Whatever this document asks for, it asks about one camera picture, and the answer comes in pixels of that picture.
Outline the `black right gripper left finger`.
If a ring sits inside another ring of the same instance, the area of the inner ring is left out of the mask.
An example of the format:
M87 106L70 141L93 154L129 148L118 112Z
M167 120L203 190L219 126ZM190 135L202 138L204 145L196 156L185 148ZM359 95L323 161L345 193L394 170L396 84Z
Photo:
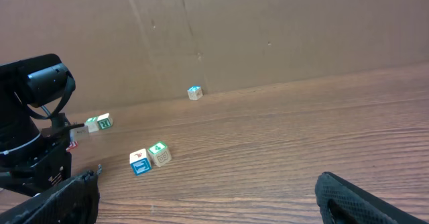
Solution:
M87 170L1 213L1 224L94 224L99 211L97 171Z

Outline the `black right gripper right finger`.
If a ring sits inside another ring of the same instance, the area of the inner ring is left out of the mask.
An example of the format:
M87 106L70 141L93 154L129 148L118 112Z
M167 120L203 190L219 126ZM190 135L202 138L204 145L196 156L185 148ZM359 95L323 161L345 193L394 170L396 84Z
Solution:
M318 177L314 191L324 224L427 224L332 172Z

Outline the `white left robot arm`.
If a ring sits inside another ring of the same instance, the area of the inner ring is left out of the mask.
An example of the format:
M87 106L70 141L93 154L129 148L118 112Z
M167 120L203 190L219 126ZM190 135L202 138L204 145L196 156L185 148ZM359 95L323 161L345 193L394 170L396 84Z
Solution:
M32 197L70 178L74 126L62 109L75 88L56 54L1 66L1 188Z

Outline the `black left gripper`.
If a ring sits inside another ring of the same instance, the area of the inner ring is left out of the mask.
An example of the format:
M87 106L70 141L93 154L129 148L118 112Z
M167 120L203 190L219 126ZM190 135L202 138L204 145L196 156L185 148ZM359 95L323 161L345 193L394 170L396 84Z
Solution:
M69 121L61 113L43 135L31 117L1 114L1 188L34 196L70 177Z

